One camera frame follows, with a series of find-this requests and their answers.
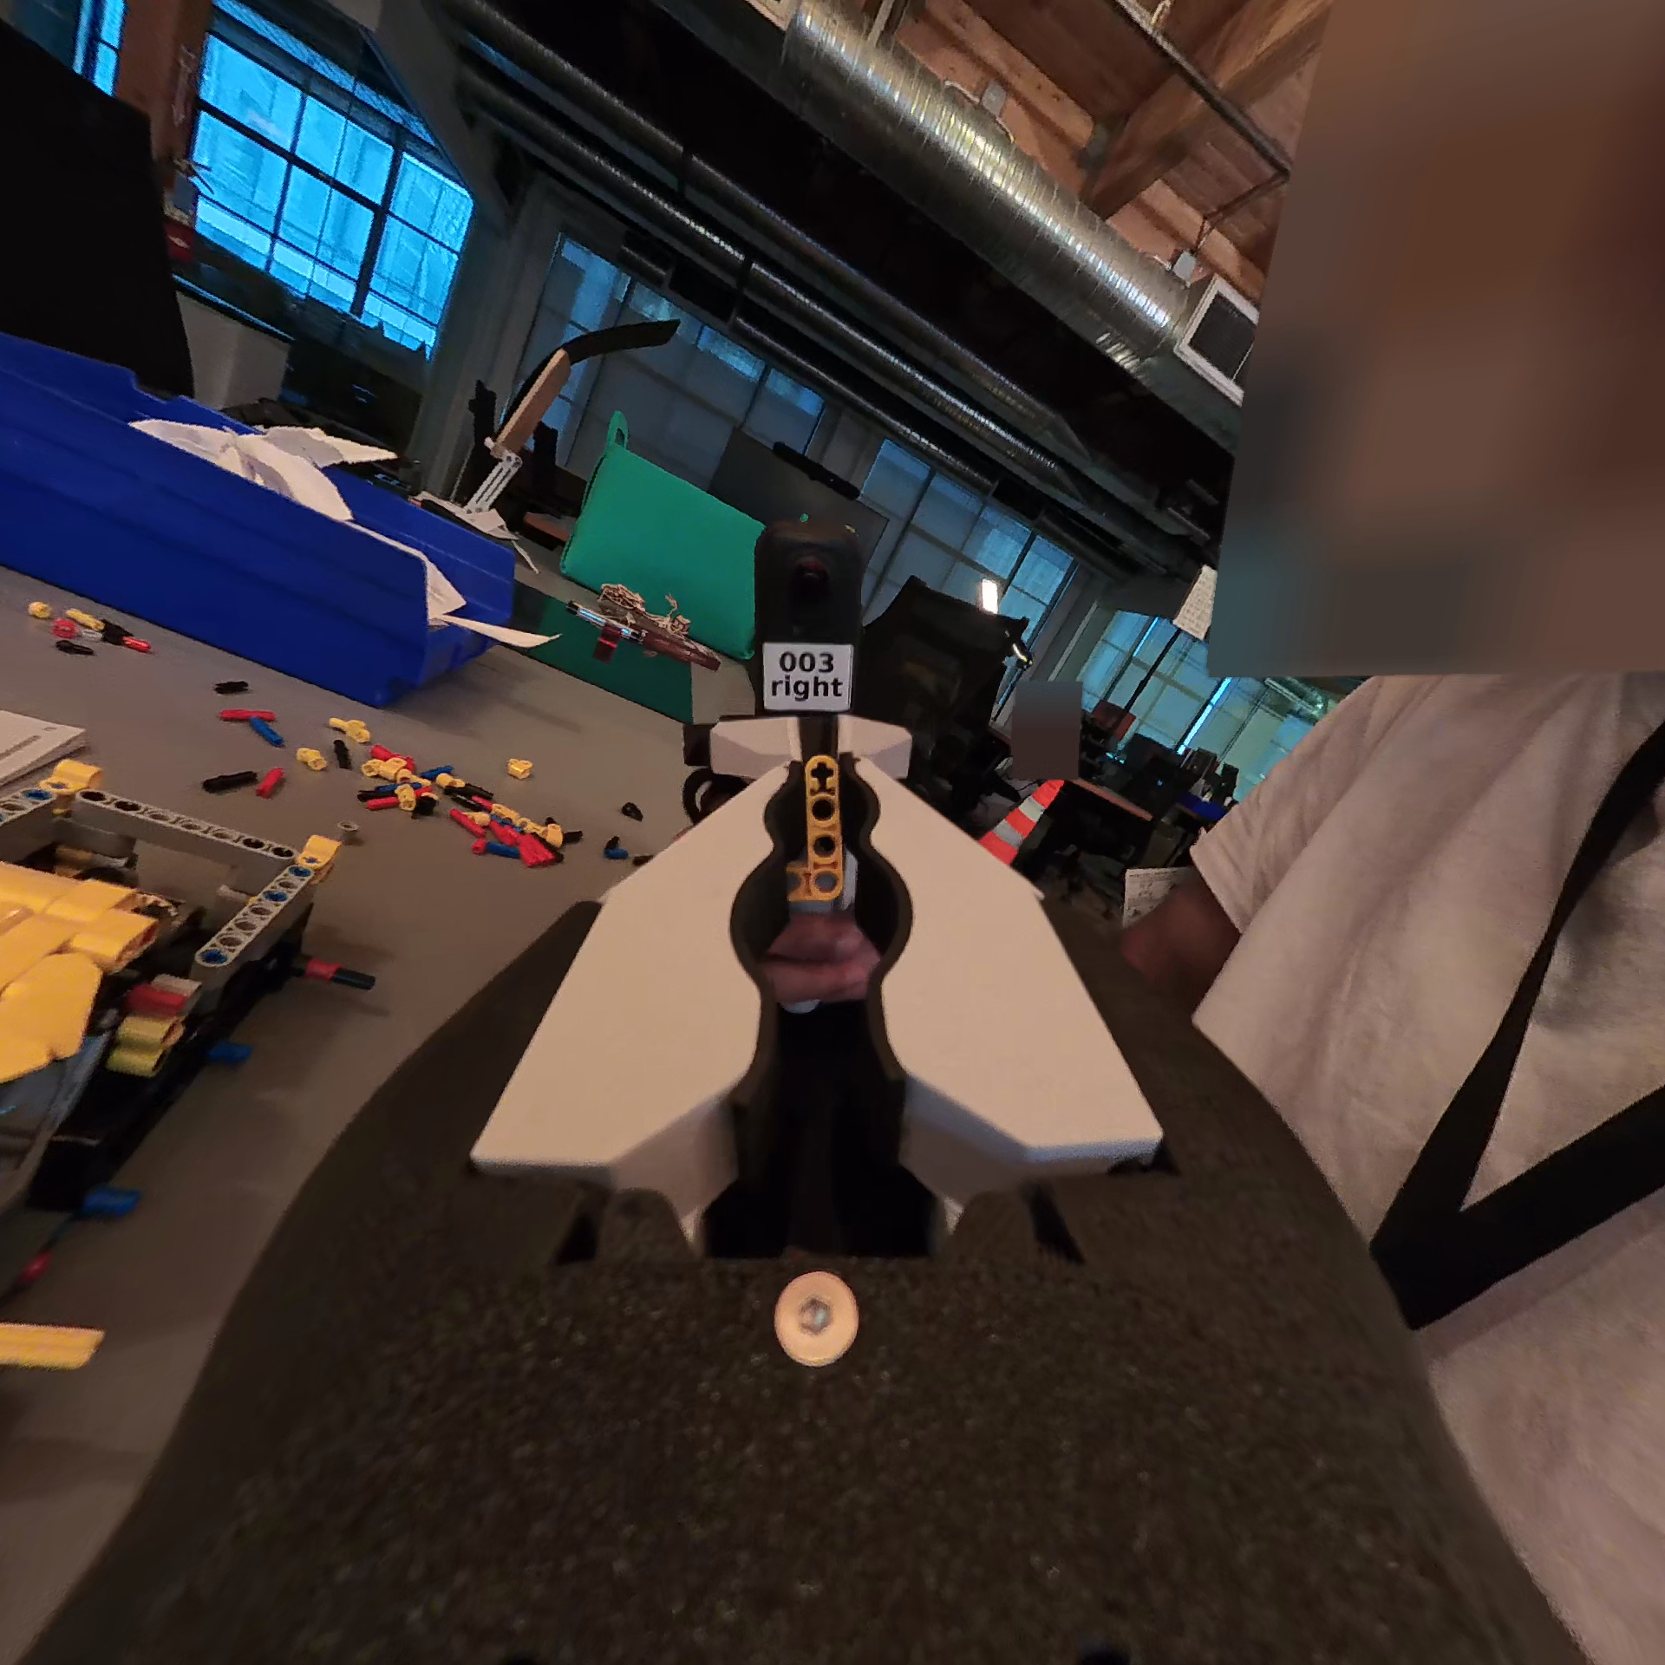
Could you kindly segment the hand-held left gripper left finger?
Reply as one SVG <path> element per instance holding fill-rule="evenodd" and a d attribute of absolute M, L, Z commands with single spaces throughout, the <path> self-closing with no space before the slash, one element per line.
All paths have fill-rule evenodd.
<path fill-rule="evenodd" d="M 763 813 L 784 785 L 784 764 L 763 771 L 600 899 L 470 1148 L 478 1171 L 648 1188 L 677 1219 L 736 1177 L 727 1098 L 761 1049 L 763 1006 L 734 903 L 773 856 Z"/>

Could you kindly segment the brown toy model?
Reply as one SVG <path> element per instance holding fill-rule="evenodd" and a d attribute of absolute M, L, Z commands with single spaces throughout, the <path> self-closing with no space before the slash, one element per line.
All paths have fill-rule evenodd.
<path fill-rule="evenodd" d="M 593 658 L 607 662 L 618 643 L 630 642 L 649 658 L 672 658 L 692 668 L 719 672 L 723 658 L 691 637 L 691 620 L 665 596 L 669 612 L 653 614 L 644 596 L 604 585 L 595 603 L 569 597 L 566 612 L 595 631 Z"/>

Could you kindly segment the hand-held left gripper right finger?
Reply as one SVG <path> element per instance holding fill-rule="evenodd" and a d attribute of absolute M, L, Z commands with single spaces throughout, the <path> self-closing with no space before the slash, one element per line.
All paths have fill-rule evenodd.
<path fill-rule="evenodd" d="M 871 761 L 852 777 L 876 803 L 870 860 L 901 899 L 876 982 L 901 1164 L 936 1196 L 1147 1164 L 1161 1125 L 1040 892 Z"/>

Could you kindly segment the crumpled white papers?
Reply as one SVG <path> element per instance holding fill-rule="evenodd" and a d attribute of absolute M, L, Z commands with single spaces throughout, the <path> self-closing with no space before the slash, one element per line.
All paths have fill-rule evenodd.
<path fill-rule="evenodd" d="M 430 627 L 454 624 L 469 633 L 503 642 L 515 650 L 545 646 L 547 642 L 558 638 L 556 633 L 526 633 L 508 624 L 466 620 L 462 593 L 447 578 L 447 574 L 438 570 L 428 551 L 403 545 L 400 539 L 389 539 L 381 531 L 374 531 L 365 523 L 355 519 L 342 489 L 323 474 L 323 469 L 344 462 L 384 462 L 394 457 L 394 451 L 389 450 L 355 443 L 320 428 L 290 424 L 233 432 L 224 428 L 202 428 L 190 421 L 136 420 L 130 421 L 130 428 L 148 432 L 163 443 L 179 446 L 190 455 L 198 455 L 201 459 L 209 459 L 217 469 L 224 469 L 246 482 L 274 489 L 281 497 L 301 503 L 302 508 L 320 511 L 336 526 L 348 526 L 355 531 L 362 531 L 365 535 L 380 539 L 381 545 L 412 555 L 426 570 Z"/>

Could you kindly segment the black office chair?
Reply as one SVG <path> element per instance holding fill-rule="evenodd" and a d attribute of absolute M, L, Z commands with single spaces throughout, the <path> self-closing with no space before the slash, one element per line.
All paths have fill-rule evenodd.
<path fill-rule="evenodd" d="M 954 823 L 972 818 L 1009 757 L 991 714 L 1009 658 L 1029 660 L 1025 631 L 1025 614 L 986 612 L 917 576 L 863 627 L 852 714 L 912 733 L 905 783 Z"/>

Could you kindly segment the green upright panel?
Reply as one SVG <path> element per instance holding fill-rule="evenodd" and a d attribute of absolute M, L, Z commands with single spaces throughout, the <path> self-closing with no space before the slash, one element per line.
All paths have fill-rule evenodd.
<path fill-rule="evenodd" d="M 677 601 L 692 642 L 714 653 L 717 665 L 648 656 L 633 642 L 595 658 L 599 631 L 574 614 L 564 614 L 560 637 L 538 658 L 660 718 L 750 718 L 761 531 L 753 517 L 637 455 L 626 415 L 615 411 L 560 574 L 593 608 L 604 585 L 639 593 L 656 614 Z"/>

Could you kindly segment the open instruction booklet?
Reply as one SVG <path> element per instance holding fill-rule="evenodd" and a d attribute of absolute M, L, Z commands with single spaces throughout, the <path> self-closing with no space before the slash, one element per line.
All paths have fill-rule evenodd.
<path fill-rule="evenodd" d="M 72 723 L 0 711 L 2 730 L 2 795 L 21 780 L 44 777 L 59 757 L 86 744 L 86 730 Z"/>

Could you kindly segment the grey desk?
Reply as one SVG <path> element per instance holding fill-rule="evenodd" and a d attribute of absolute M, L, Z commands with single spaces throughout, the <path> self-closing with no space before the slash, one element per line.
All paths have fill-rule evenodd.
<path fill-rule="evenodd" d="M 503 646 L 374 711 L 171 631 L 152 653 L 56 656 L 29 601 L 82 596 L 2 570 L 2 707 L 84 727 L 105 788 L 206 813 L 281 845 L 357 823 L 323 886 L 312 953 L 376 976 L 374 991 L 294 980 L 260 1001 L 240 1067 L 206 1070 L 114 1177 L 118 1219 L 51 1238 L 51 1258 L 2 1315 L 102 1331 L 72 1373 L 2 1373 L 2 1661 L 21 1657 L 132 1504 L 167 1442 L 239 1285 L 281 1213 L 362 1101 L 564 906 L 611 886 L 599 848 L 644 808 L 644 848 L 683 826 L 680 723 Z M 400 813 L 357 815 L 355 780 L 290 765 L 271 800 L 201 794 L 202 777 L 265 771 L 281 752 L 218 720 L 214 688 L 246 679 L 290 746 L 328 718 L 365 718 L 374 738 L 426 765 L 508 785 L 505 800 L 583 830 L 560 865 L 527 872 L 474 856 L 461 829 Z"/>

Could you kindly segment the blue storage bin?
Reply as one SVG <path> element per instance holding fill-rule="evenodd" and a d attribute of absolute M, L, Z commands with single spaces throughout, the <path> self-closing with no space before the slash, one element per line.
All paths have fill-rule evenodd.
<path fill-rule="evenodd" d="M 121 364 L 2 336 L 2 563 L 152 624 L 370 707 L 491 638 L 428 616 L 428 558 L 461 614 L 505 627 L 516 558 L 344 469 L 352 523 L 174 446 L 137 421 L 243 436 L 147 396 Z"/>

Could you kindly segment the partly built yellow toy car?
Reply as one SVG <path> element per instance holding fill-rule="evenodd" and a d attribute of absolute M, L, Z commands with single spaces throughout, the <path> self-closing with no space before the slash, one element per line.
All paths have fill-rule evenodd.
<path fill-rule="evenodd" d="M 2 1303 L 68 1228 L 136 1209 L 118 1170 L 198 1075 L 250 1058 L 263 999 L 376 986 L 306 948 L 339 849 L 114 794 L 72 761 L 2 798 Z"/>

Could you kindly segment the person's right hand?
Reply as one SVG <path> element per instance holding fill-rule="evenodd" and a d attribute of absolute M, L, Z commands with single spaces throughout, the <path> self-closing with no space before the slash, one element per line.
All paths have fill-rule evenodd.
<path fill-rule="evenodd" d="M 847 909 L 798 913 L 761 961 L 763 980 L 784 1009 L 860 1001 L 880 967 L 880 948 Z"/>

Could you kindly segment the black monitor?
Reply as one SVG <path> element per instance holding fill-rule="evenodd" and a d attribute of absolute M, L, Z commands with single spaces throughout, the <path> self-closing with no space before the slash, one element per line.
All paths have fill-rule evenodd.
<path fill-rule="evenodd" d="M 2 332 L 191 396 L 148 122 L 2 23 Z"/>

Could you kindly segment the large dark wall screen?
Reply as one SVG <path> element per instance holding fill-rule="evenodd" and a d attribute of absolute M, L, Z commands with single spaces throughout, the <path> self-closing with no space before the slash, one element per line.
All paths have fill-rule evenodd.
<path fill-rule="evenodd" d="M 845 526 L 863 558 L 871 558 L 889 517 L 857 500 L 855 485 L 813 462 L 784 443 L 734 431 L 707 493 L 761 526 L 837 523 Z"/>

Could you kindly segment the small heap of coloured pins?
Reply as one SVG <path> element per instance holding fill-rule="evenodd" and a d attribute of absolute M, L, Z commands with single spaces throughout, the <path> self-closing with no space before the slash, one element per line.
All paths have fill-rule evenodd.
<path fill-rule="evenodd" d="M 84 608 L 53 608 L 47 601 L 29 601 L 28 614 L 48 631 L 51 643 L 63 656 L 95 656 L 97 646 L 114 646 L 121 653 L 152 653 L 154 643 L 116 624 L 114 620 L 97 620 Z M 277 714 L 255 707 L 224 707 L 218 720 L 240 725 L 256 733 L 274 750 L 285 750 Z M 359 718 L 328 718 L 331 750 L 317 744 L 301 744 L 293 752 L 293 764 L 301 773 L 344 771 L 362 780 L 355 788 L 355 803 L 367 813 L 399 808 L 412 823 L 432 819 L 438 813 L 450 823 L 469 834 L 469 848 L 477 856 L 497 856 L 523 865 L 549 865 L 566 857 L 569 845 L 583 842 L 579 829 L 564 829 L 551 818 L 530 818 L 501 800 L 501 795 L 481 783 L 466 780 L 457 769 L 417 765 L 409 750 L 392 750 L 374 738 L 370 727 Z M 233 769 L 198 783 L 202 798 L 229 798 L 239 794 L 271 800 L 286 788 L 286 764 L 265 769 Z M 51 771 L 37 780 L 37 794 L 47 794 L 47 803 L 56 819 L 68 819 L 72 806 L 114 806 L 114 795 L 97 798 L 102 773 L 66 752 L 53 761 Z"/>

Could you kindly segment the small yellow angled beam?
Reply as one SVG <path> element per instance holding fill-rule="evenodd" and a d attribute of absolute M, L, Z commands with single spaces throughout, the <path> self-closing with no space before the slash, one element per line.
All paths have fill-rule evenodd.
<path fill-rule="evenodd" d="M 829 918 L 855 903 L 857 865 L 845 845 L 843 764 L 822 750 L 798 764 L 787 785 L 784 901 L 795 918 Z"/>

